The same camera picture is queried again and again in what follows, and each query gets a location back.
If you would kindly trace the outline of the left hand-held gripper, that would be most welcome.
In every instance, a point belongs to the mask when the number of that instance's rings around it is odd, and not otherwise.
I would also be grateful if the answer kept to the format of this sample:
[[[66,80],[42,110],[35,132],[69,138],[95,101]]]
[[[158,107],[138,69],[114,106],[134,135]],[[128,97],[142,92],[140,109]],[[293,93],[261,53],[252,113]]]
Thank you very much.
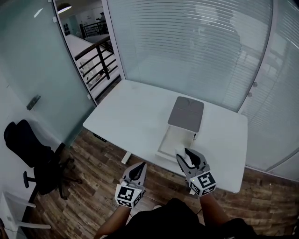
[[[133,164],[125,170],[123,179],[121,179],[120,183],[116,186],[114,198],[118,205],[135,208],[145,193],[143,184],[146,178],[146,172],[147,164],[145,162]]]

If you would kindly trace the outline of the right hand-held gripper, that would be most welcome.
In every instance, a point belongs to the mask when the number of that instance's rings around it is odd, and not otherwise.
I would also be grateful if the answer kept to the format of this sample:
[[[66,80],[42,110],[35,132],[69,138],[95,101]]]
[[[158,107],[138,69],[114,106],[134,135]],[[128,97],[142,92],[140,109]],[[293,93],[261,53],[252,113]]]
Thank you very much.
[[[204,155],[191,148],[185,148],[185,153],[189,156],[193,167],[189,166],[179,154],[176,154],[176,159],[186,175],[189,188],[199,197],[214,191],[216,181],[211,174],[210,166]]]

